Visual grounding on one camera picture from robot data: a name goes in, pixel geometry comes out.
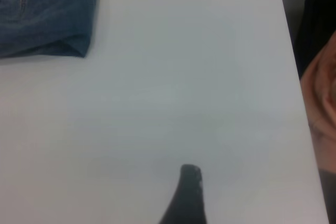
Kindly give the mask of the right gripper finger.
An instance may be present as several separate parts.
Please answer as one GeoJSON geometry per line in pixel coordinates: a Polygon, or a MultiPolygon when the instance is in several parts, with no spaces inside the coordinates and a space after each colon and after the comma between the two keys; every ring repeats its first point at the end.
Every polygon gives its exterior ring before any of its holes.
{"type": "Polygon", "coordinates": [[[202,171],[198,166],[184,164],[175,193],[160,223],[206,224],[202,171]]]}

